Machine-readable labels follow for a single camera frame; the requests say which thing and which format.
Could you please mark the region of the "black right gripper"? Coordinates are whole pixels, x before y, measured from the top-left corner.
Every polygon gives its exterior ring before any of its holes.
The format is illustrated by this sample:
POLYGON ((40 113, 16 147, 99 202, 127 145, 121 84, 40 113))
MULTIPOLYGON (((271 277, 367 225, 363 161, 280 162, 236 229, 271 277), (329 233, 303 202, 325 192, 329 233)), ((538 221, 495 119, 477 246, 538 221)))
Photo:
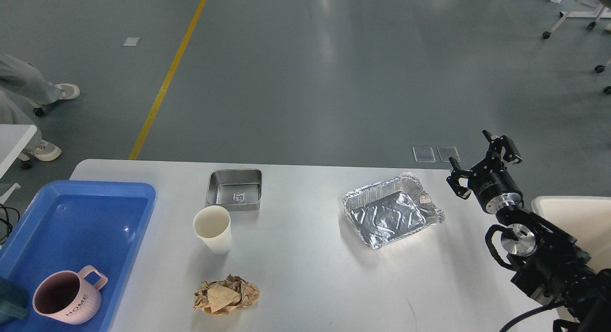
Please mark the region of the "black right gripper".
POLYGON ((489 143, 484 160, 463 170, 455 157, 449 157, 452 171, 446 182, 457 197, 467 200, 473 192, 484 212, 496 214, 504 206, 523 203, 522 192, 507 171, 508 165, 521 163, 522 157, 508 136, 482 133, 489 143), (468 187, 460 184, 461 178, 468 180, 468 187))

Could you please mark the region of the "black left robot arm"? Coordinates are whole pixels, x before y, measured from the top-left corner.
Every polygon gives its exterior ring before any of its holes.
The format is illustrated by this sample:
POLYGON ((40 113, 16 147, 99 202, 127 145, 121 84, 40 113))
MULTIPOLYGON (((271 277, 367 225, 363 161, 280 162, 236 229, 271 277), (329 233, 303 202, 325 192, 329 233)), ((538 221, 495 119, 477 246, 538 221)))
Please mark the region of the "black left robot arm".
POLYGON ((12 234, 15 225, 20 221, 21 213, 16 208, 11 206, 5 206, 0 204, 0 223, 1 223, 1 237, 0 237, 0 245, 4 245, 7 242, 9 236, 12 234), (17 221, 15 223, 11 223, 10 221, 10 212, 14 212, 17 214, 17 221))

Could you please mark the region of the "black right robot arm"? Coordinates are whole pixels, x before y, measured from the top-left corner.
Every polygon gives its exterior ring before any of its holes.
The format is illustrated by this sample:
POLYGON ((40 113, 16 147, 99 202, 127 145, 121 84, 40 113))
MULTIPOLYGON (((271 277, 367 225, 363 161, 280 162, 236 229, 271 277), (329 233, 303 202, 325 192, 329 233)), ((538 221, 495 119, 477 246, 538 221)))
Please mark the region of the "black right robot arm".
POLYGON ((608 332, 611 327, 610 270, 589 267, 590 254, 578 247, 576 237, 524 206, 521 191, 507 171, 522 161, 515 143, 506 135, 484 130, 489 144, 485 157, 469 170, 450 157, 447 182, 461 199, 475 195, 483 212, 497 224, 485 234, 493 259, 514 272, 511 282, 539 308, 506 323, 506 332, 544 311, 565 307, 572 320, 556 319, 555 332, 608 332))

